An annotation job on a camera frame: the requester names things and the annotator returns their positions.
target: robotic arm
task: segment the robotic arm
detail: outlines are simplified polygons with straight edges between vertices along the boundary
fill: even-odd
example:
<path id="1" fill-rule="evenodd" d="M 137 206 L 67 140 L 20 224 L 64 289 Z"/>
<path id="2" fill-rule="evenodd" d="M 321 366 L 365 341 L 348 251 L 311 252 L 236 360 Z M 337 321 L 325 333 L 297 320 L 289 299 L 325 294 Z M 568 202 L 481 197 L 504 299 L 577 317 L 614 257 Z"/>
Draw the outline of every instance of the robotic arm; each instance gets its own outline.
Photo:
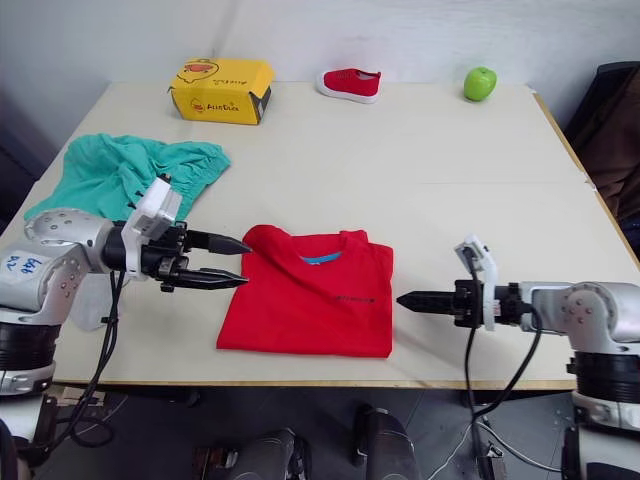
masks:
<path id="1" fill-rule="evenodd" d="M 484 269 L 481 264 L 495 266 L 475 236 L 456 247 L 461 258 L 466 248 L 478 271 Z M 567 371 L 576 375 L 578 389 L 572 393 L 576 428 L 565 433 L 563 478 L 640 478 L 640 287 L 598 282 L 495 286 L 495 270 L 489 278 L 481 287 L 482 302 L 473 281 L 456 280 L 453 292 L 415 291 L 398 303 L 414 312 L 452 315 L 459 327 L 472 328 L 480 318 L 485 326 L 566 335 L 575 350 Z"/>
<path id="2" fill-rule="evenodd" d="M 24 238 L 0 251 L 0 417 L 22 444 L 46 444 L 55 432 L 55 399 L 43 392 L 53 379 L 60 328 L 88 273 L 151 277 L 164 292 L 247 282 L 224 270 L 187 268 L 186 253 L 193 248 L 225 255 L 250 249 L 174 223 L 181 200 L 167 178 L 158 178 L 130 205 L 134 211 L 126 223 L 77 209 L 48 210 L 27 222 Z"/>

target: wire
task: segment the wire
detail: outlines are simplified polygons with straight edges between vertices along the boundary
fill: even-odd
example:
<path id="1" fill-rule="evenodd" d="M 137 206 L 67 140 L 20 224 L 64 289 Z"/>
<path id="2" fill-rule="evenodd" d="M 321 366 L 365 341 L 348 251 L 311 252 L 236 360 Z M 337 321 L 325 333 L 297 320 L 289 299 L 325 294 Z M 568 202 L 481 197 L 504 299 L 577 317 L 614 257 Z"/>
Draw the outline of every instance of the wire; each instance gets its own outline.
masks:
<path id="1" fill-rule="evenodd" d="M 533 342 L 529 347 L 529 351 L 527 352 L 527 355 L 524 357 L 524 360 L 520 364 L 520 367 L 518 367 L 518 370 L 516 371 L 516 373 L 513 375 L 513 378 L 511 379 L 511 381 L 507 384 L 504 390 L 500 392 L 500 395 L 498 395 L 498 398 L 496 398 L 488 407 L 485 407 L 475 412 L 474 418 L 473 418 L 474 421 L 482 417 L 483 415 L 486 415 L 487 413 L 493 412 L 511 394 L 513 387 L 515 387 L 516 383 L 518 383 L 518 381 L 520 380 L 520 377 L 522 377 L 522 374 L 524 373 L 526 368 L 529 366 L 529 363 L 531 362 L 533 355 L 536 353 L 536 349 L 538 348 L 538 344 L 540 343 L 540 338 L 542 337 L 542 329 L 540 328 L 540 315 L 538 314 L 538 311 L 533 306 L 531 306 L 531 315 L 533 317 L 532 325 L 533 325 L 533 328 L 536 330 L 536 335 L 533 338 Z"/>
<path id="2" fill-rule="evenodd" d="M 465 428 L 464 434 L 462 435 L 462 438 L 458 442 L 458 445 L 455 446 L 455 448 L 453 449 L 451 454 L 447 457 L 447 459 L 444 461 L 444 463 L 442 465 L 440 465 L 438 468 L 436 468 L 433 471 L 433 473 L 427 478 L 427 480 L 433 480 L 434 478 L 436 478 L 436 476 L 442 470 L 444 470 L 447 467 L 447 465 L 449 465 L 449 462 L 451 461 L 451 459 L 456 456 L 456 453 L 458 453 L 458 450 L 460 450 L 460 447 L 462 447 L 462 445 L 464 444 L 465 440 L 469 436 L 469 430 L 471 430 L 471 424 L 467 425 L 467 428 Z"/>
<path id="3" fill-rule="evenodd" d="M 111 441 L 113 438 L 113 429 L 109 427 L 103 420 L 99 420 L 93 417 L 84 417 L 84 413 L 89 406 L 89 402 L 91 398 L 93 398 L 93 393 L 98 387 L 98 382 L 100 380 L 100 375 L 102 375 L 103 370 L 107 366 L 111 355 L 113 354 L 113 350 L 116 346 L 116 341 L 118 339 L 118 302 L 120 300 L 120 294 L 122 293 L 122 286 L 124 284 L 125 273 L 120 272 L 118 274 L 118 279 L 116 280 L 115 273 L 112 271 L 110 273 L 110 281 L 111 281 L 111 310 L 109 312 L 109 316 L 106 319 L 107 326 L 104 332 L 104 339 L 102 341 L 102 348 L 100 350 L 100 355 L 98 357 L 98 366 L 96 367 L 96 371 L 93 374 L 93 377 L 87 384 L 84 392 L 78 399 L 78 403 L 73 408 L 71 415 L 68 418 L 60 419 L 58 423 L 68 423 L 67 427 L 64 431 L 56 437 L 48 446 L 46 446 L 46 450 L 48 453 L 51 453 L 53 450 L 58 448 L 60 444 L 67 438 L 71 437 L 76 443 L 83 447 L 96 447 L 102 446 Z M 87 442 L 86 440 L 82 440 L 79 438 L 78 433 L 76 432 L 76 427 L 80 422 L 93 423 L 93 427 L 102 426 L 108 432 L 108 437 L 105 441 L 100 442 Z"/>
<path id="4" fill-rule="evenodd" d="M 469 422 L 469 426 L 471 427 L 471 440 L 473 442 L 473 456 L 474 458 L 478 458 L 482 455 L 481 446 L 482 443 L 480 441 L 480 432 L 478 432 L 478 428 L 474 424 L 475 420 L 475 409 L 474 405 L 476 403 L 475 397 L 473 395 L 473 389 L 471 388 L 471 375 L 469 373 L 469 359 L 471 357 L 471 348 L 473 347 L 473 339 L 476 336 L 476 330 L 480 327 L 481 317 L 480 312 L 482 311 L 482 288 L 480 285 L 480 281 L 478 280 L 478 274 L 473 266 L 473 251 L 470 248 L 465 248 L 462 251 L 464 258 L 467 261 L 467 268 L 469 273 L 471 273 L 471 278 L 473 280 L 473 288 L 475 293 L 476 305 L 473 308 L 473 316 L 474 316 L 474 324 L 471 327 L 471 331 L 469 332 L 469 338 L 467 339 L 467 346 L 464 352 L 464 380 L 467 388 L 467 402 L 469 404 L 469 413 L 471 414 L 471 421 Z"/>
<path id="5" fill-rule="evenodd" d="M 118 405 L 116 405 L 113 410 L 111 410 L 107 415 L 104 416 L 104 418 L 101 418 L 99 420 L 102 420 L 103 422 L 106 422 L 107 420 L 109 420 L 111 417 L 113 417 L 116 413 L 118 413 L 118 410 L 120 410 L 120 408 L 122 408 L 122 406 L 125 404 L 125 402 L 129 399 L 129 395 L 125 395 L 125 397 L 120 400 L 120 403 L 118 403 Z M 95 425 L 91 425 L 90 427 L 85 428 L 84 430 L 80 430 L 79 432 L 76 432 L 76 435 L 79 437 L 80 435 L 84 435 L 87 432 L 90 432 L 91 430 L 93 430 L 94 428 L 96 428 L 98 426 L 98 424 Z"/>
<path id="6" fill-rule="evenodd" d="M 516 370 L 516 373 L 513 375 L 513 377 L 507 384 L 507 386 L 500 392 L 498 397 L 489 406 L 479 411 L 475 411 L 474 409 L 475 399 L 473 395 L 473 389 L 471 388 L 471 380 L 470 380 L 470 374 L 469 374 L 469 358 L 471 356 L 471 348 L 473 346 L 473 339 L 475 337 L 476 330 L 478 329 L 478 327 L 480 327 L 480 324 L 482 323 L 481 317 L 480 317 L 480 312 L 482 311 L 482 298 L 481 298 L 482 289 L 481 289 L 480 281 L 478 280 L 478 275 L 473 266 L 473 251 L 470 248 L 465 248 L 462 253 L 467 261 L 467 267 L 473 279 L 475 296 L 476 296 L 476 305 L 474 308 L 474 325 L 471 328 L 471 331 L 469 332 L 469 338 L 467 340 L 467 346 L 464 354 L 464 376 L 465 376 L 465 384 L 467 388 L 467 399 L 469 402 L 469 411 L 471 412 L 471 422 L 469 424 L 469 427 L 471 428 L 471 438 L 473 441 L 473 454 L 477 460 L 479 457 L 482 456 L 482 452 L 481 452 L 482 441 L 480 439 L 480 433 L 478 431 L 477 426 L 479 425 L 481 427 L 489 428 L 487 425 L 478 423 L 477 420 L 478 418 L 498 408 L 500 404 L 502 404 L 502 402 L 504 402 L 504 400 L 511 394 L 511 392 L 513 391 L 513 388 L 522 377 L 522 374 L 524 373 L 526 368 L 529 366 L 529 363 L 531 362 L 531 359 L 533 358 L 533 355 L 535 354 L 538 348 L 540 339 L 542 337 L 542 329 L 540 328 L 540 316 L 538 314 L 538 311 L 533 306 L 530 306 L 531 316 L 533 319 L 532 325 L 536 331 L 536 334 L 533 339 L 533 342 L 531 343 L 531 346 L 529 347 L 529 351 L 527 352 L 525 358 L 523 359 L 522 363 L 518 367 L 518 370 Z"/>
<path id="7" fill-rule="evenodd" d="M 493 436 L 493 438 L 495 438 L 500 443 L 500 445 L 502 445 L 504 448 L 506 448 L 509 451 L 509 453 L 511 453 L 516 458 L 522 460 L 523 462 L 528 463 L 529 465 L 532 465 L 534 467 L 541 468 L 542 470 L 546 470 L 548 472 L 562 473 L 562 470 L 559 468 L 550 467 L 548 465 L 544 465 L 542 463 L 536 462 L 535 460 L 532 460 L 529 457 L 527 457 L 524 453 L 519 452 L 518 450 L 513 448 L 511 445 L 509 445 L 507 442 L 505 442 L 502 438 L 500 438 L 498 434 L 494 432 L 493 429 L 491 429 L 488 425 L 485 425 L 482 422 L 476 422 L 476 424 L 480 428 L 489 432 Z"/>
<path id="8" fill-rule="evenodd" d="M 509 453 L 511 453 L 514 457 L 516 457 L 518 460 L 521 460 L 533 467 L 536 468 L 540 468 L 542 470 L 546 470 L 547 472 L 554 472 L 554 473 L 562 473 L 562 470 L 559 468 L 555 468 L 555 467 L 550 467 L 549 465 L 545 465 L 543 463 L 540 462 L 536 462 L 535 460 L 527 457 L 524 453 L 516 450 L 514 447 L 512 447 L 511 445 L 509 445 L 505 440 L 503 440 L 492 428 L 490 428 L 488 425 L 485 425 L 484 423 L 481 422 L 474 422 L 478 427 L 486 430 L 491 436 L 493 436 L 493 438 L 495 438 L 498 443 L 500 443 L 500 445 L 502 445 L 504 448 L 507 449 L 507 451 Z M 464 445 L 464 442 L 467 440 L 467 437 L 469 436 L 469 430 L 471 429 L 471 424 L 467 425 L 467 428 L 464 430 L 464 434 L 462 435 L 462 438 L 460 439 L 460 441 L 458 442 L 458 444 L 455 446 L 455 448 L 453 449 L 453 451 L 451 452 L 451 454 L 449 454 L 449 456 L 447 457 L 447 459 L 444 461 L 444 463 L 442 465 L 440 465 L 438 468 L 436 468 L 433 473 L 431 475 L 429 475 L 429 477 L 427 477 L 426 480 L 433 480 L 434 478 L 436 478 L 436 476 L 442 471 L 444 470 L 447 465 L 449 465 L 449 462 L 451 462 L 451 460 L 453 459 L 453 457 L 455 457 L 456 453 L 458 453 L 458 450 L 460 450 L 460 448 L 462 447 L 462 445 Z"/>

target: yellow box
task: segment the yellow box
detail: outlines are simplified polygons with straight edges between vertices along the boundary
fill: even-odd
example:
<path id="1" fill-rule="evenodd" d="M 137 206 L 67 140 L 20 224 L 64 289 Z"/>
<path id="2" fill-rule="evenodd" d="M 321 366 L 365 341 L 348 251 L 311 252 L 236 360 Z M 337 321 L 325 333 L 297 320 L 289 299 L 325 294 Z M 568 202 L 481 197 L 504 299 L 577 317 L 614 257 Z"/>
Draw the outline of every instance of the yellow box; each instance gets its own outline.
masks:
<path id="1" fill-rule="evenodd" d="M 260 123 L 271 96 L 271 66 L 260 60 L 190 58 L 171 82 L 186 120 Z"/>

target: metal leg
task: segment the metal leg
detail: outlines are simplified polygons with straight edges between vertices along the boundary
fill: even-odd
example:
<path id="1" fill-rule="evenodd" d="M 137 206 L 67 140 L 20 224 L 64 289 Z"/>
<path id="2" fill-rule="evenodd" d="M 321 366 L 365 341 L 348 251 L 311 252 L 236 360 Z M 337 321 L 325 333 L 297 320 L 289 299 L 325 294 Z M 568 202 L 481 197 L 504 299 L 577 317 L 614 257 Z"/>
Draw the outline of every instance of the metal leg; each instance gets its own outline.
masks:
<path id="1" fill-rule="evenodd" d="M 253 440 L 240 452 L 227 480 L 283 480 L 294 452 L 295 438 L 287 429 Z"/>
<path id="2" fill-rule="evenodd" d="M 364 407 L 355 421 L 354 461 L 367 460 L 367 480 L 419 480 L 413 443 L 386 410 Z"/>

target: floor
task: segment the floor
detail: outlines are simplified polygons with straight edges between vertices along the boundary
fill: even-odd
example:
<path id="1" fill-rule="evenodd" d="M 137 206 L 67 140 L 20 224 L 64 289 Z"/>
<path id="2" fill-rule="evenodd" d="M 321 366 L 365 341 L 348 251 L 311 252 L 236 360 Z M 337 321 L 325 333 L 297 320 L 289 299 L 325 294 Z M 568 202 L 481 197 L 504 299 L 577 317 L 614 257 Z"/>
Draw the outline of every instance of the floor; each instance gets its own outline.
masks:
<path id="1" fill-rule="evenodd" d="M 383 407 L 406 427 L 423 478 L 442 464 L 468 422 L 459 392 L 356 388 L 210 388 L 193 407 L 184 402 L 110 394 L 107 412 L 116 438 L 99 449 L 65 441 L 36 474 L 38 480 L 191 479 L 197 446 L 224 439 L 246 440 L 291 427 L 312 446 L 313 478 L 364 479 L 349 461 L 353 414 L 363 402 Z M 530 458 L 559 466 L 564 429 L 571 423 L 569 394 L 511 400 L 490 415 L 494 430 Z M 84 438 L 97 439 L 97 429 Z M 476 479 L 467 441 L 436 478 Z M 556 480 L 506 454 L 508 478 Z"/>

